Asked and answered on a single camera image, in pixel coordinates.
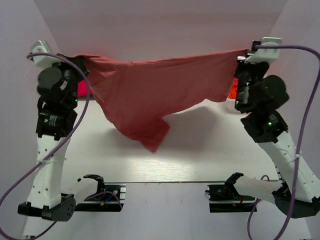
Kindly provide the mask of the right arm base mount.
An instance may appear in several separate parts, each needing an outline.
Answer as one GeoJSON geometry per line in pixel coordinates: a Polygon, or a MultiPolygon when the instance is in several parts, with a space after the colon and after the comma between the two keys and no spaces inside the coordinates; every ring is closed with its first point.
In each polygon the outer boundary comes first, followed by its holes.
{"type": "Polygon", "coordinates": [[[208,196],[210,213],[249,213],[256,202],[256,198],[240,195],[234,184],[243,173],[233,173],[225,182],[209,184],[205,190],[208,196]]]}

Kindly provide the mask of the folded magenta t-shirt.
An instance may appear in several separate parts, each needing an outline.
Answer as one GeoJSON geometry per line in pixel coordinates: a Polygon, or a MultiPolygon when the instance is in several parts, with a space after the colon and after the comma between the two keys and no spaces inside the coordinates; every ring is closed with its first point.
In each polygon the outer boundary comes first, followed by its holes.
{"type": "Polygon", "coordinates": [[[88,95],[88,91],[90,93],[90,96],[93,96],[93,92],[91,89],[91,85],[87,85],[87,82],[85,80],[82,80],[78,83],[78,89],[77,89],[77,97],[82,98],[86,97],[88,95]]]}

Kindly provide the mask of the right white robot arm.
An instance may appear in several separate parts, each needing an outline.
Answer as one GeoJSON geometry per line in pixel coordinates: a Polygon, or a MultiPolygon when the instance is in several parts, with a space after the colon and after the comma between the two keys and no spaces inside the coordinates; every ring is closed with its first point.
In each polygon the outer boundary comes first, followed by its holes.
{"type": "Polygon", "coordinates": [[[245,195],[270,202],[293,219],[313,217],[320,211],[320,180],[302,157],[294,180],[298,147],[277,111],[289,95],[280,77],[265,76],[268,68],[267,62],[238,63],[235,109],[247,114],[241,119],[244,129],[271,158],[281,180],[266,182],[236,172],[225,181],[224,190],[233,200],[245,195]]]}

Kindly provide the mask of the orange crumpled t-shirt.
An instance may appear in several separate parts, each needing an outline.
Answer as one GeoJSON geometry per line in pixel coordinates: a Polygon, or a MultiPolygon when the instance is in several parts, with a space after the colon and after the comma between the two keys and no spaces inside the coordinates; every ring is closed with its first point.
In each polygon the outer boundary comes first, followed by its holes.
{"type": "Polygon", "coordinates": [[[235,100],[236,97],[237,97],[237,91],[238,91],[238,79],[235,78],[233,83],[232,83],[232,87],[230,89],[230,92],[228,94],[228,98],[229,99],[232,99],[232,100],[235,100]]]}

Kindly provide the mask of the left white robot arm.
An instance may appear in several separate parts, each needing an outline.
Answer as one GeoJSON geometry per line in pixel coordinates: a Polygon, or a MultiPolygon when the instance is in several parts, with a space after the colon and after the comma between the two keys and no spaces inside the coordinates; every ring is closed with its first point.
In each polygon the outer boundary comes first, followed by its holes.
{"type": "Polygon", "coordinates": [[[18,206],[20,215],[53,222],[67,222],[76,200],[72,193],[61,192],[65,155],[77,119],[78,83],[89,74],[84,57],[69,57],[49,64],[38,75],[38,119],[36,125],[37,159],[30,194],[18,206]]]}

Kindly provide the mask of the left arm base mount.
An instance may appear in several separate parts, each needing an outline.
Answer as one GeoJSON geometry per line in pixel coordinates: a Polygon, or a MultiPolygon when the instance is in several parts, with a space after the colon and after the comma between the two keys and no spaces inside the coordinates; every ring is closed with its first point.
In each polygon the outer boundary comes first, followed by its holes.
{"type": "Polygon", "coordinates": [[[93,180],[97,183],[96,191],[89,194],[84,201],[77,204],[76,212],[120,212],[125,203],[126,184],[105,182],[97,174],[87,174],[79,178],[79,183],[84,180],[93,180]]]}

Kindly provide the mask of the salmon pink t-shirt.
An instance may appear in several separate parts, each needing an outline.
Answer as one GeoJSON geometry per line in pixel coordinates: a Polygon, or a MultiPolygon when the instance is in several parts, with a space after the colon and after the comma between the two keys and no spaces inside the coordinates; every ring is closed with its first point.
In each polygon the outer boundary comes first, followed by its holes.
{"type": "Polygon", "coordinates": [[[170,129],[164,117],[204,100],[224,102],[245,49],[149,61],[85,54],[93,97],[125,137],[156,152],[170,129]]]}

